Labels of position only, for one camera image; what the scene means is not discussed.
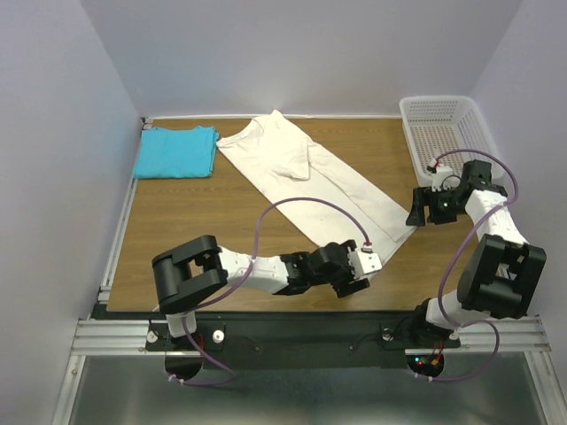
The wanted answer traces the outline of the white t shirt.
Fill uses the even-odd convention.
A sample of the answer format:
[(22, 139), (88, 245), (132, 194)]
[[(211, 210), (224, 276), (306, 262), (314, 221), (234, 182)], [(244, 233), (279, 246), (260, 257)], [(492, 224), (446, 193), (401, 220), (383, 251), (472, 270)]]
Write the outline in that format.
[(407, 210), (279, 111), (253, 118), (217, 147), (318, 246), (370, 240), (387, 262), (414, 232)]

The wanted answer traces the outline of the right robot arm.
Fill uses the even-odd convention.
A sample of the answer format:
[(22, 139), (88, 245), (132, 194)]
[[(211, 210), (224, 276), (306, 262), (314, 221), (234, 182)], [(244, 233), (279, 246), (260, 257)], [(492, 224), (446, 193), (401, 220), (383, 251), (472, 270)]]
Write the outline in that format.
[(433, 159), (427, 166), (431, 184), (413, 190), (406, 223), (422, 227), (455, 222), (466, 214), (478, 245), (462, 270), (455, 290), (423, 301), (408, 323), (410, 340), (418, 345), (446, 340), (462, 325), (487, 318), (521, 319), (528, 310), (547, 254), (528, 243), (515, 225), (512, 200), (492, 181), (492, 165), (473, 159), (460, 176)]

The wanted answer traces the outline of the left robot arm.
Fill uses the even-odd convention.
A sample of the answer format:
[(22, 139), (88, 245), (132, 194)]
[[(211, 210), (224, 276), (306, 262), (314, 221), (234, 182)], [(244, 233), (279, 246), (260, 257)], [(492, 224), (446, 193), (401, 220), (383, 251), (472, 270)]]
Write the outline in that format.
[(275, 296), (301, 295), (328, 284), (338, 298), (369, 287), (382, 262), (369, 244), (353, 240), (328, 243), (315, 251), (254, 257), (220, 246), (214, 236), (200, 236), (156, 256), (151, 262), (159, 311), (167, 320), (167, 339), (176, 348), (197, 338), (194, 311), (224, 299), (237, 288)]

